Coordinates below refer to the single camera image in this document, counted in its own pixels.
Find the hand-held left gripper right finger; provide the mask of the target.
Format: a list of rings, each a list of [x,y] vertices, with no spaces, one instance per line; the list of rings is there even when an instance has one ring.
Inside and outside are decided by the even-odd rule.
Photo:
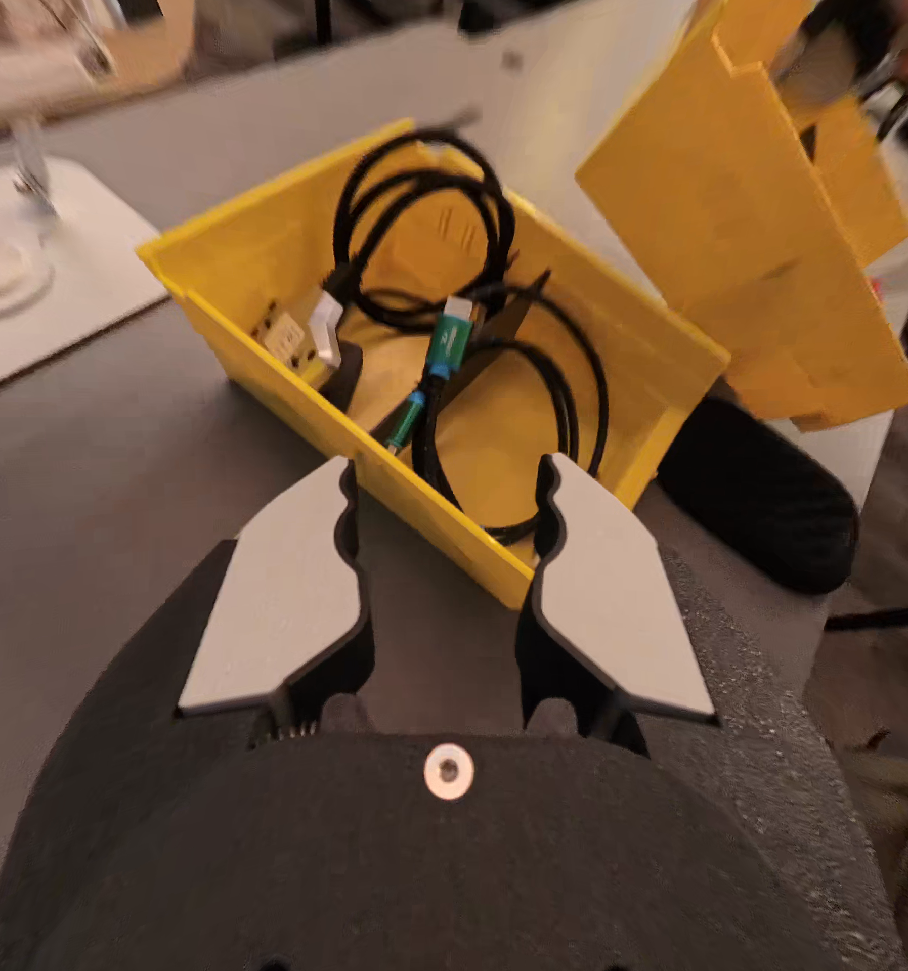
[[[516,634],[522,712],[562,699],[578,730],[637,715],[717,724],[658,543],[616,496],[561,453],[538,464],[538,563]]]

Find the yellow plastic bin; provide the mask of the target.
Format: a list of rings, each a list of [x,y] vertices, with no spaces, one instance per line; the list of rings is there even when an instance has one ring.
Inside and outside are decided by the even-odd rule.
[[[513,609],[533,576],[533,541],[505,547],[486,525],[536,511],[536,468],[556,449],[549,396],[533,368],[499,355],[439,416],[437,448],[459,512],[417,477],[410,451],[389,456],[372,431],[420,377],[428,337],[399,335],[361,310],[341,336],[363,349],[353,402],[339,412],[270,355],[254,332],[275,303],[309,305],[334,265],[333,214],[361,157],[411,131],[405,119],[249,190],[139,250],[229,379],[324,455],[356,465],[360,485]],[[673,438],[727,369],[730,355],[582,246],[527,200],[506,191],[517,218],[507,273],[527,285],[545,270],[545,294],[597,351],[610,393],[598,482],[633,507]]]
[[[810,2],[702,2],[576,173],[667,305],[730,353],[764,420],[833,428],[908,405],[866,270],[908,217],[857,99],[787,106],[768,76]]]

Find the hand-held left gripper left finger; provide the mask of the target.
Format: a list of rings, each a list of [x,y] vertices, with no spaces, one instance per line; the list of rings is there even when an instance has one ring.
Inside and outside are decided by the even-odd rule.
[[[179,696],[185,717],[319,720],[375,664],[354,462],[328,459],[240,531]]]

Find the black round fabric object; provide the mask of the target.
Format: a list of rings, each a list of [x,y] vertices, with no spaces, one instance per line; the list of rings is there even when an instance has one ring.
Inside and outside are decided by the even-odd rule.
[[[860,526],[852,495],[738,406],[704,399],[657,480],[681,511],[783,589],[820,596],[848,580]]]

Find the white metal document stand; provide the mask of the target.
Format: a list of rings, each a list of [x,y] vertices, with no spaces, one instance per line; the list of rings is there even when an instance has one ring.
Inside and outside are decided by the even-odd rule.
[[[0,168],[0,384],[166,299],[136,249],[156,229],[91,171],[11,128]]]

